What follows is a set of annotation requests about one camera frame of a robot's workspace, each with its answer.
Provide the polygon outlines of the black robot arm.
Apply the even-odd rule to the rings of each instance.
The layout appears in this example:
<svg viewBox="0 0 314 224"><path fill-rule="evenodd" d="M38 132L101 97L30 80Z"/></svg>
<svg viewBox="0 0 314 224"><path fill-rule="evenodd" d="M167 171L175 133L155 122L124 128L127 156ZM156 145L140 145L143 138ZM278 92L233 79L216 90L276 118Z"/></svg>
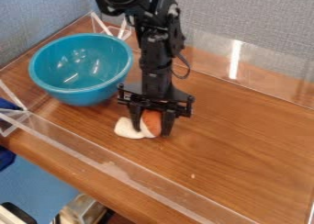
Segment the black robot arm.
<svg viewBox="0 0 314 224"><path fill-rule="evenodd" d="M119 84L117 102L127 106L132 127L140 126L143 112L160 114L160 134L171 134L173 121L189 117L195 97L172 84L172 60L183 59L185 36L180 27L180 8L175 0L96 0L100 12L123 15L135 28L141 57L141 80Z"/></svg>

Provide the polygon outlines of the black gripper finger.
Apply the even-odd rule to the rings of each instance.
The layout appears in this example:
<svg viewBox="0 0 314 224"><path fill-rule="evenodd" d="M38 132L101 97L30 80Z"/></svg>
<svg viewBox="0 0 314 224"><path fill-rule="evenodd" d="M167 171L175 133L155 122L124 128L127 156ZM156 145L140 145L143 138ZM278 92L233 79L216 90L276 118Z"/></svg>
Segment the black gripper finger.
<svg viewBox="0 0 314 224"><path fill-rule="evenodd" d="M175 121L175 112L167 110L161 113L161 136L168 137L172 131L172 125Z"/></svg>
<svg viewBox="0 0 314 224"><path fill-rule="evenodd" d="M128 113L131 118L132 127L136 131L140 130L140 119L141 119L141 107L136 105L129 105Z"/></svg>

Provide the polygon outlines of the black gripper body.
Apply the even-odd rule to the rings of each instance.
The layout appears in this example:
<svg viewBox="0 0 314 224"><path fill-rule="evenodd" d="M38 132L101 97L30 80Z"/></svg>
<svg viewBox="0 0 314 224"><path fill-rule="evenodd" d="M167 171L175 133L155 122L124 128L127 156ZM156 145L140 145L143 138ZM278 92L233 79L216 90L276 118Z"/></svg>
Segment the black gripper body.
<svg viewBox="0 0 314 224"><path fill-rule="evenodd" d="M143 71L137 83L119 84L117 101L127 106L164 112L172 110L176 117L189 117L193 96L181 92L172 85L172 71Z"/></svg>

